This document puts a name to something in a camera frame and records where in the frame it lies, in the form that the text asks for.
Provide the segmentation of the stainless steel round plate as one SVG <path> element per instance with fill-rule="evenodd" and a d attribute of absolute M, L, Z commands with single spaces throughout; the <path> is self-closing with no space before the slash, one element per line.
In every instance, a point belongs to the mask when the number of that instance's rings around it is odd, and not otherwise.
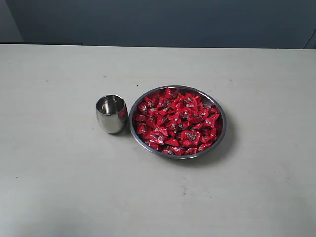
<path fill-rule="evenodd" d="M 179 92 L 178 101 L 163 97 L 167 87 Z M 203 128 L 211 114 L 220 114 L 216 129 Z M 226 115 L 218 102 L 206 93 L 187 86 L 172 85 L 152 89 L 140 96 L 129 115 L 130 131 L 146 150 L 169 159 L 190 159 L 213 150 L 223 140 L 227 128 Z M 182 131 L 201 134 L 197 146 L 180 144 Z M 164 145 L 146 141 L 144 136 L 153 131 L 168 136 Z"/>

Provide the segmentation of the stainless steel cup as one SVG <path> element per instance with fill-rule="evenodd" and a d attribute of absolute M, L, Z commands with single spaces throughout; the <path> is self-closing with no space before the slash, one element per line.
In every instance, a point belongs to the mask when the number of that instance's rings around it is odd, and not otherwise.
<path fill-rule="evenodd" d="M 129 118 L 125 100 L 113 94 L 101 97 L 96 103 L 96 117 L 105 132 L 121 132 L 127 126 Z"/>

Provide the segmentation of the red wrapped candy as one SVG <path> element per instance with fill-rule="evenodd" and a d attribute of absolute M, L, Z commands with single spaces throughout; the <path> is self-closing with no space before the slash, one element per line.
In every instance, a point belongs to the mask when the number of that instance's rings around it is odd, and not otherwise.
<path fill-rule="evenodd" d="M 220 114 L 211 114 L 208 118 L 205 119 L 203 123 L 203 128 L 216 129 L 218 126 L 218 118 Z"/>
<path fill-rule="evenodd" d="M 199 144 L 201 134 L 197 131 L 182 131 L 180 135 L 180 144 L 184 147 L 197 146 Z"/>
<path fill-rule="evenodd" d="M 144 136 L 144 139 L 146 141 L 151 141 L 151 142 L 158 144 L 158 145 L 164 145 L 167 138 L 168 138 L 168 136 L 156 134 L 153 131 L 148 132 L 148 134 L 146 134 Z"/>
<path fill-rule="evenodd" d="M 178 101 L 179 92 L 174 90 L 173 88 L 167 87 L 163 93 L 163 97 L 168 99 L 169 101 Z"/>

